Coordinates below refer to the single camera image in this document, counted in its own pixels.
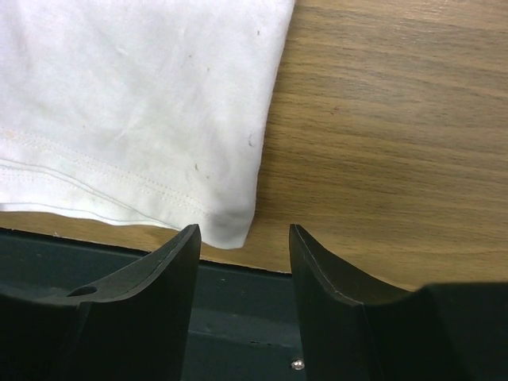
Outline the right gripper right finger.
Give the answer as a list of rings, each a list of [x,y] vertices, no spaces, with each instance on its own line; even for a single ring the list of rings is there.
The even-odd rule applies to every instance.
[[[289,251],[309,380],[504,380],[507,285],[406,291],[324,248],[300,225]]]

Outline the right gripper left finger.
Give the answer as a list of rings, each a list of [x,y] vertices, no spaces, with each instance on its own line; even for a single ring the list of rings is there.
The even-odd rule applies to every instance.
[[[180,379],[200,248],[197,225],[145,255],[3,229],[2,379]]]

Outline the white t shirt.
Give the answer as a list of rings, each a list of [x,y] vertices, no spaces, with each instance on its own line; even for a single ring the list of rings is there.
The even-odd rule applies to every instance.
[[[1,209],[244,245],[292,1],[4,1]]]

